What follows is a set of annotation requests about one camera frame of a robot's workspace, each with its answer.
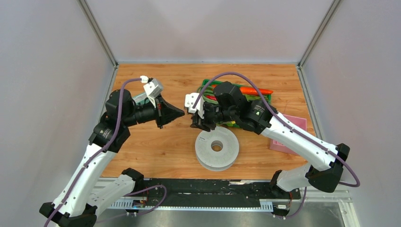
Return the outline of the green plastic tray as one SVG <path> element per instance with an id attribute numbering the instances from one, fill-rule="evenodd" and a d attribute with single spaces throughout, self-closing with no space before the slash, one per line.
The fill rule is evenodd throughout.
<path id="1" fill-rule="evenodd" d="M 199 93 L 204 87 L 205 85 L 209 82 L 209 79 L 204 79 L 201 86 L 197 89 L 197 92 Z M 221 81 L 213 81 L 209 86 L 212 87 L 216 87 L 217 85 L 221 84 Z M 235 86 L 240 88 L 240 91 L 242 92 L 242 94 L 246 97 L 246 99 L 248 101 L 253 101 L 253 100 L 260 100 L 260 96 L 258 95 L 258 93 L 256 92 L 255 88 L 253 88 L 252 86 L 244 86 L 244 85 L 239 85 L 239 84 L 235 84 Z M 273 90 L 269 90 L 269 89 L 264 89 L 264 88 L 259 88 L 260 92 L 262 93 L 263 97 L 267 100 L 267 102 L 270 104 L 271 103 L 271 96 L 273 94 Z"/>

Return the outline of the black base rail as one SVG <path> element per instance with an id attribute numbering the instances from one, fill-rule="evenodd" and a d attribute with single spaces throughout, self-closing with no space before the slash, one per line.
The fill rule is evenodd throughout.
<path id="1" fill-rule="evenodd" d="M 281 192 L 265 180 L 213 180 L 145 178 L 138 194 L 113 199 L 109 209 L 256 211 L 284 216 L 295 202 L 305 202 L 306 192 Z"/>

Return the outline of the teal small box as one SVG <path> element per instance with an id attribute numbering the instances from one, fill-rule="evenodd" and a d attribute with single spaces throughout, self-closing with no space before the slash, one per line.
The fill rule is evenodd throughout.
<path id="1" fill-rule="evenodd" d="M 143 104 L 145 104 L 145 101 L 147 99 L 147 95 L 146 95 L 146 93 L 141 93 L 139 95 L 133 96 L 132 99 L 135 102 L 135 104 L 143 105 Z"/>

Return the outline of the pink plastic box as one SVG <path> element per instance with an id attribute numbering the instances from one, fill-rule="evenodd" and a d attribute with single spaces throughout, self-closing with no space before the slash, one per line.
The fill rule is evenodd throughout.
<path id="1" fill-rule="evenodd" d="M 298 126 L 299 128 L 301 128 L 303 130 L 307 130 L 307 119 L 306 118 L 291 116 L 291 115 L 287 115 L 287 114 L 283 114 L 283 116 L 285 116 L 290 122 L 292 122 L 294 125 Z M 277 140 L 273 140 L 273 139 L 270 139 L 269 149 L 298 156 L 298 154 L 296 152 L 294 152 L 293 150 L 284 146 L 283 144 L 279 143 Z"/>

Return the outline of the grey filament spool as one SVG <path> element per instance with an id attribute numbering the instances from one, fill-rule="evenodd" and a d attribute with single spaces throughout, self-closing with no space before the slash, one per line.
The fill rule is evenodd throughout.
<path id="1" fill-rule="evenodd" d="M 237 137 L 225 127 L 216 127 L 210 132 L 202 131 L 195 141 L 198 162 L 214 172 L 229 169 L 236 161 L 239 150 Z"/>

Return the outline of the green long beans bundle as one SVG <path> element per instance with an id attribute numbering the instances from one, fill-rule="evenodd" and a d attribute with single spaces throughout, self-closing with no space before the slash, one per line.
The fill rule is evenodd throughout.
<path id="1" fill-rule="evenodd" d="M 215 96 L 213 94 L 213 89 L 214 89 L 214 87 L 207 86 L 205 91 L 202 94 L 202 97 L 203 97 L 205 102 L 212 103 L 212 104 L 217 104 L 218 102 L 217 102 L 217 100 L 216 100 L 216 98 L 215 98 Z"/>

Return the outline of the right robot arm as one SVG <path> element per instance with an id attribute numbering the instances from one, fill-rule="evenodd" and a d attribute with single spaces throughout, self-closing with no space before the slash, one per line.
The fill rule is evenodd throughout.
<path id="1" fill-rule="evenodd" d="M 332 193 L 340 184 L 350 148 L 318 139 L 293 124 L 264 100 L 247 100 L 240 88 L 222 82 L 213 89 L 217 104 L 205 102 L 199 93 L 185 96 L 184 107 L 192 115 L 192 128 L 210 132 L 218 123 L 234 121 L 241 129 L 273 139 L 302 156 L 308 163 L 278 170 L 270 182 L 270 193 L 282 198 L 289 191 L 312 186 Z"/>

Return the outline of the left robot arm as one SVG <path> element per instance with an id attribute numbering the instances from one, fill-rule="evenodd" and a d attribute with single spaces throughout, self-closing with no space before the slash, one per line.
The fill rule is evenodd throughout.
<path id="1" fill-rule="evenodd" d="M 106 111 L 93 129 L 85 154 L 69 183 L 52 202 L 39 212 L 46 223 L 60 227 L 92 227 L 98 217 L 123 196 L 148 195 L 140 172 L 127 168 L 102 190 L 93 193 L 98 178 L 130 136 L 133 125 L 154 121 L 159 128 L 184 116 L 184 111 L 161 95 L 138 105 L 126 89 L 116 90 L 105 103 Z"/>

